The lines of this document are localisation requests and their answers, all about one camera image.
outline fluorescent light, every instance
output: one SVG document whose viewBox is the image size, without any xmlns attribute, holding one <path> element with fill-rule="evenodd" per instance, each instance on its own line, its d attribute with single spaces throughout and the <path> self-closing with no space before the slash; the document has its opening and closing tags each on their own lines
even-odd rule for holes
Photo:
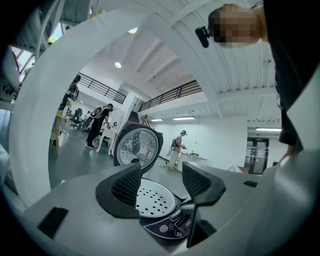
<svg viewBox="0 0 320 256">
<path fill-rule="evenodd" d="M 196 119 L 194 116 L 186 116 L 186 117 L 176 117 L 173 120 L 190 120 L 190 119 Z"/>
<path fill-rule="evenodd" d="M 257 128 L 257 132 L 281 132 L 281 128 Z"/>
<path fill-rule="evenodd" d="M 115 65 L 118 69 L 121 68 L 121 64 L 120 64 L 119 62 L 114 63 L 114 65 Z"/>
<path fill-rule="evenodd" d="M 136 32 L 137 32 L 137 30 L 138 30 L 138 28 L 137 28 L 137 27 L 135 27 L 135 28 L 133 28 L 133 29 L 129 30 L 128 32 L 129 32 L 130 34 L 134 34 L 134 33 L 136 33 Z"/>
</svg>

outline black metal railing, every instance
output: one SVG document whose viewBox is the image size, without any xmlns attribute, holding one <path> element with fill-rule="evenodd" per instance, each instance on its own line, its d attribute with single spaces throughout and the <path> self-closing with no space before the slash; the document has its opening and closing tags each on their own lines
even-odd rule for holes
<svg viewBox="0 0 320 256">
<path fill-rule="evenodd" d="M 83 85 L 85 87 L 88 87 L 94 91 L 96 91 L 97 93 L 100 93 L 112 100 L 114 100 L 115 102 L 119 102 L 120 104 L 123 104 L 126 96 L 123 95 L 121 92 L 116 91 L 115 89 L 110 88 L 109 86 L 94 80 L 93 78 L 79 73 L 79 75 L 81 76 L 81 80 L 79 81 L 80 85 Z"/>
<path fill-rule="evenodd" d="M 193 80 L 143 103 L 140 111 L 198 92 L 202 92 L 202 89 L 198 82 Z"/>
</svg>

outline round ceiling light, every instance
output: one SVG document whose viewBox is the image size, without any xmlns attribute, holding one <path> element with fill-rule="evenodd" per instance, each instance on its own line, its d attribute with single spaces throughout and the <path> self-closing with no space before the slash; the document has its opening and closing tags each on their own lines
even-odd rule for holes
<svg viewBox="0 0 320 256">
<path fill-rule="evenodd" d="M 121 68 L 121 64 L 120 64 L 119 62 L 114 63 L 114 65 L 115 65 L 118 69 Z"/>
<path fill-rule="evenodd" d="M 136 33 L 136 32 L 137 32 L 137 30 L 138 30 L 138 28 L 137 28 L 137 27 L 135 27 L 135 28 L 133 28 L 133 29 L 129 30 L 128 32 L 129 32 L 130 34 L 134 34 L 134 33 Z"/>
</svg>

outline person wearing backpack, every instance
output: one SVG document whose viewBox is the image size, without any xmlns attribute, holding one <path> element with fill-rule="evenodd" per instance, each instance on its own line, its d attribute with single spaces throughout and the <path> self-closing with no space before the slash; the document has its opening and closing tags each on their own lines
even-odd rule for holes
<svg viewBox="0 0 320 256">
<path fill-rule="evenodd" d="M 94 139 L 97 137 L 99 134 L 99 131 L 101 129 L 101 126 L 105 120 L 106 126 L 108 129 L 110 129 L 110 126 L 108 124 L 108 117 L 109 113 L 113 111 L 113 105 L 109 103 L 106 106 L 101 106 L 97 107 L 92 113 L 91 116 L 93 118 L 92 125 L 91 125 L 91 130 L 88 134 L 88 137 L 86 139 L 86 147 L 89 149 L 94 149 L 95 146 L 92 144 Z"/>
<path fill-rule="evenodd" d="M 182 144 L 182 137 L 185 136 L 187 132 L 183 130 L 178 137 L 176 137 L 172 142 L 172 155 L 170 157 L 169 167 L 175 169 L 175 164 L 178 160 L 179 153 L 182 149 L 187 149 L 185 145 Z"/>
</svg>

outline black cap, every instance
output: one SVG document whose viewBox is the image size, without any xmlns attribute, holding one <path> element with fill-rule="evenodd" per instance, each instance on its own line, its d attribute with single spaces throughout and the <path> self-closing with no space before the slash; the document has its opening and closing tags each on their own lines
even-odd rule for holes
<svg viewBox="0 0 320 256">
<path fill-rule="evenodd" d="M 80 80 L 81 80 L 81 75 L 78 74 L 78 75 L 73 79 L 73 82 L 74 82 L 74 83 L 78 83 Z"/>
</svg>

